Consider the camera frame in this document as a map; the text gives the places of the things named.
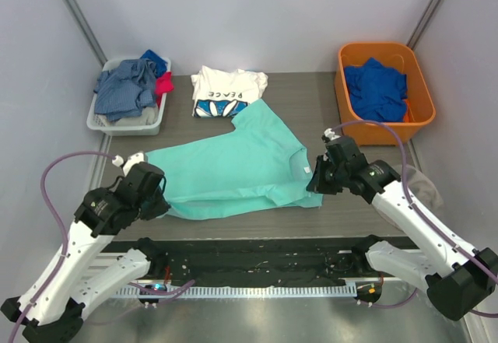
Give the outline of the teal t shirt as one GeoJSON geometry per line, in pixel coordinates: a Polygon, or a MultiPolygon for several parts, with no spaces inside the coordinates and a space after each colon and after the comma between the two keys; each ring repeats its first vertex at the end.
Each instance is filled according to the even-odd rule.
{"type": "Polygon", "coordinates": [[[318,208],[307,191],[312,177],[306,147],[264,100],[232,120],[233,131],[148,152],[165,174],[169,215],[224,219],[273,208],[318,208]]]}

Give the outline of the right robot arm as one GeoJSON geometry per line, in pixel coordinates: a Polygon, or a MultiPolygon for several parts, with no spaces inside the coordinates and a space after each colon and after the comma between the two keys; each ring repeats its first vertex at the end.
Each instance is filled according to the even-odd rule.
{"type": "Polygon", "coordinates": [[[352,269],[362,277],[388,273],[424,292],[449,320],[457,321],[492,295],[497,284],[497,255],[477,250],[453,233],[405,186],[388,163],[369,163],[349,136],[327,130],[326,151],[317,158],[307,190],[333,194],[349,190],[397,226],[420,249],[399,250],[370,235],[358,243],[352,269]]]}

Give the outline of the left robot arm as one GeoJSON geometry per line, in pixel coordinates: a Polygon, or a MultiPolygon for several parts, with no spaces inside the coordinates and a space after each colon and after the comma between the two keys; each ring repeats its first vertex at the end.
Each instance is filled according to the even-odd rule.
{"type": "Polygon", "coordinates": [[[89,315],[119,289],[142,277],[156,280],[164,274],[166,252],[151,239],[141,238],[98,275],[82,278],[121,230],[169,208],[161,169],[139,162],[124,170],[115,187],[86,194],[59,254],[27,292],[2,304],[1,312],[28,342],[69,342],[89,315]]]}

